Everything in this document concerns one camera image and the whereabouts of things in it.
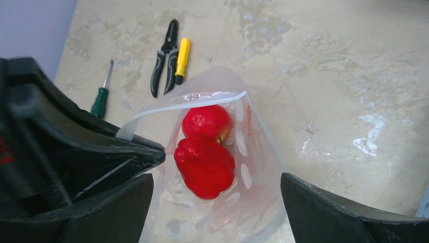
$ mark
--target table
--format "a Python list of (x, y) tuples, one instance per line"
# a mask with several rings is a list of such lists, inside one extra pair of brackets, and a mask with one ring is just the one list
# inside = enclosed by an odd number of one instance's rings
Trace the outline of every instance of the table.
[[(187, 78), (222, 65), (255, 87), (289, 172), (414, 215), (429, 181), (428, 11), (398, 0), (80, 0), (56, 85), (90, 110), (113, 58), (106, 120), (122, 126), (156, 102), (150, 75), (176, 18), (192, 42)], [(165, 131), (145, 136), (165, 143)], [(269, 242), (293, 242), (287, 221)]]

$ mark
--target black pliers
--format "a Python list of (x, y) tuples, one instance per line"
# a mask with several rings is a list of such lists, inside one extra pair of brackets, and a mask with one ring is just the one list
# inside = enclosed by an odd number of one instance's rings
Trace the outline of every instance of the black pliers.
[(170, 92), (175, 85), (175, 72), (177, 66), (177, 56), (179, 49), (177, 48), (177, 33), (179, 23), (177, 20), (172, 20), (168, 26), (168, 32), (165, 36), (165, 43), (161, 47), (161, 51), (157, 52), (156, 65), (153, 69), (152, 77), (150, 80), (150, 91), (153, 97), (158, 96), (159, 79), (161, 78), (162, 69), (164, 68), (165, 56), (169, 54), (168, 58), (168, 71), (167, 83), (165, 84), (164, 94)]

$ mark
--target stained concrete surface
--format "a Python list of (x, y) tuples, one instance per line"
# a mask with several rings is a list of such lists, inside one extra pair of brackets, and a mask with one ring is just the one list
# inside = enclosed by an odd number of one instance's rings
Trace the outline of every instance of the stained concrete surface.
[[(113, 58), (106, 119), (122, 126), (156, 102), (172, 18), (192, 42), (187, 78), (222, 65), (251, 84), (289, 172), (414, 215), (429, 182), (429, 2), (79, 0), (56, 85), (89, 110)], [(170, 123), (143, 135), (165, 144)], [(287, 220), (269, 242), (293, 242)]]

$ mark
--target translucent plastic bag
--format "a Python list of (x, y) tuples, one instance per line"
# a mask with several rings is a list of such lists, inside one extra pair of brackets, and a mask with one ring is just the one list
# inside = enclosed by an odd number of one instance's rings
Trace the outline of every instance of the translucent plastic bag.
[[(233, 119), (225, 143), (235, 159), (235, 179), (216, 199), (202, 200), (186, 187), (172, 155), (183, 138), (181, 122), (188, 110), (214, 104), (225, 107)], [(178, 111), (176, 124), (166, 145), (166, 162), (154, 172), (154, 193), (140, 242), (266, 241), (286, 216), (280, 191), (285, 170), (245, 82), (228, 68), (209, 69), (141, 109), (116, 136), (130, 140), (141, 118), (166, 111)]]

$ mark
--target yellow tool handle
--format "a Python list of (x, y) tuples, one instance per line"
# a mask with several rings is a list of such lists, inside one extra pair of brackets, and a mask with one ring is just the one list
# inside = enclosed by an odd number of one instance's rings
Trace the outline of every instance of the yellow tool handle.
[(189, 50), (191, 49), (191, 41), (188, 38), (183, 38), (180, 43), (179, 57), (177, 58), (177, 68), (175, 76), (185, 77), (185, 68), (188, 64)]

